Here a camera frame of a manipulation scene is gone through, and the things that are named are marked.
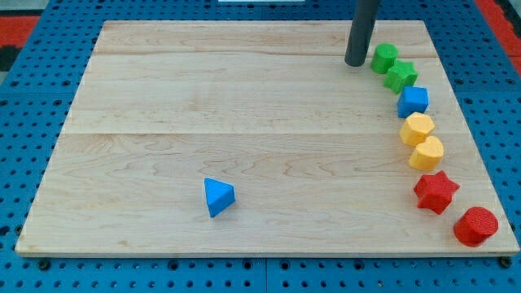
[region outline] green block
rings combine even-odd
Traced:
[[[395,60],[394,65],[387,70],[383,85],[390,88],[395,94],[399,94],[404,86],[413,86],[418,78],[418,72],[414,70],[412,62]]]
[[[394,65],[396,57],[398,57],[398,49],[394,45],[387,43],[379,44],[374,50],[371,69],[376,73],[385,74]]]

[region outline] red surface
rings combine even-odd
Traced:
[[[418,208],[429,208],[440,215],[453,201],[459,185],[451,181],[444,171],[436,175],[422,175],[414,192],[418,196]]]
[[[521,62],[518,59],[521,57],[521,39],[515,35],[514,26],[506,19],[503,10],[494,0],[475,0],[475,3],[501,43],[503,50],[510,57],[518,74],[521,74]]]
[[[454,235],[470,247],[478,247],[499,229],[496,216],[486,208],[473,207],[456,222]]]
[[[39,19],[40,16],[0,17],[0,47],[23,47]]]

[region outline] blue cube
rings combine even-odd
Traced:
[[[429,94],[427,89],[405,86],[396,103],[398,117],[407,118],[414,112],[424,113],[429,106]]]
[[[224,182],[204,178],[204,192],[210,217],[217,216],[235,202],[234,187]]]

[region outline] plastic block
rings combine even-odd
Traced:
[[[499,228],[496,216],[486,208],[469,208],[454,225],[454,235],[470,247],[478,247]]]
[[[401,141],[408,146],[415,147],[424,142],[435,127],[434,121],[429,115],[413,113],[405,119],[401,126]]]
[[[217,216],[235,202],[234,187],[230,184],[204,178],[204,191],[210,217]]]
[[[409,166],[422,171],[432,171],[443,158],[443,143],[435,136],[430,136],[416,146],[409,158]]]
[[[414,70],[412,62],[395,60],[394,65],[387,71],[383,85],[390,88],[395,94],[399,94],[404,86],[414,85],[417,78],[418,73]]]
[[[418,208],[429,208],[433,212],[441,213],[453,201],[453,195],[459,185],[450,180],[444,171],[436,175],[424,174],[414,187],[418,196]]]
[[[414,112],[424,113],[429,106],[429,93],[427,89],[404,86],[400,98],[396,103],[398,117],[406,118]]]
[[[396,57],[398,57],[398,49],[394,45],[387,43],[379,44],[374,49],[371,69],[376,73],[385,74],[394,65]]]

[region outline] blue pegboard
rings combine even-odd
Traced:
[[[42,260],[14,253],[104,20],[348,20],[354,1],[51,0],[0,88],[0,291],[518,291],[521,258]],[[521,81],[471,0],[383,0],[424,20],[476,145],[521,236]]]

